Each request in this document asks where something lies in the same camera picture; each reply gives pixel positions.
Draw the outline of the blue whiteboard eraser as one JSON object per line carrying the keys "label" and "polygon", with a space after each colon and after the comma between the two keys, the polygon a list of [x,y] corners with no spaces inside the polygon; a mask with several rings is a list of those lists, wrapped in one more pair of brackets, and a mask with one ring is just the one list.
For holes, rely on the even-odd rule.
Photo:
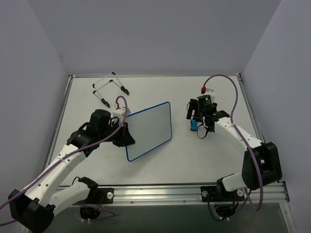
{"label": "blue whiteboard eraser", "polygon": [[197,131],[198,130],[198,123],[195,119],[190,120],[190,130]]}

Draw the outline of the blue framed whiteboard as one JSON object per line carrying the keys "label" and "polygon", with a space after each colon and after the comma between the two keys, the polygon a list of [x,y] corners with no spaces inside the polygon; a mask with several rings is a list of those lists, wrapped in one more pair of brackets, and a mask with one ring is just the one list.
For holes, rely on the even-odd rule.
{"label": "blue framed whiteboard", "polygon": [[135,140],[135,144],[126,147],[127,161],[132,162],[171,140],[171,104],[166,101],[131,113],[126,123]]}

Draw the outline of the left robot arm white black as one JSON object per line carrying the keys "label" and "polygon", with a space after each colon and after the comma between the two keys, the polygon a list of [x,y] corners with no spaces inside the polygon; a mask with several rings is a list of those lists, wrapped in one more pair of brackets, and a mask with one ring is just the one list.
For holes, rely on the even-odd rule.
{"label": "left robot arm white black", "polygon": [[85,201],[94,203],[100,195],[98,184],[87,177],[79,178],[70,187],[56,189],[73,169],[83,162],[102,142],[117,147],[135,144],[125,119],[127,107],[109,112],[95,110],[90,120],[71,134],[54,161],[22,191],[9,195],[11,216],[34,233],[44,232],[54,217],[71,205]]}

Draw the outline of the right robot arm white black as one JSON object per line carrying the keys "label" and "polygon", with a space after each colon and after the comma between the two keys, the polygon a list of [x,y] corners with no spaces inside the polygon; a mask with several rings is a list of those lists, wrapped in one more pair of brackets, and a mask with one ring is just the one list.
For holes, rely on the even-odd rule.
{"label": "right robot arm white black", "polygon": [[193,127],[204,127],[206,133],[217,133],[225,138],[242,156],[242,171],[217,180],[216,196],[227,200],[233,191],[241,189],[257,190],[262,186],[279,181],[282,169],[277,147],[274,143],[265,143],[241,127],[234,124],[230,115],[217,110],[211,95],[190,99],[187,105],[186,119]]}

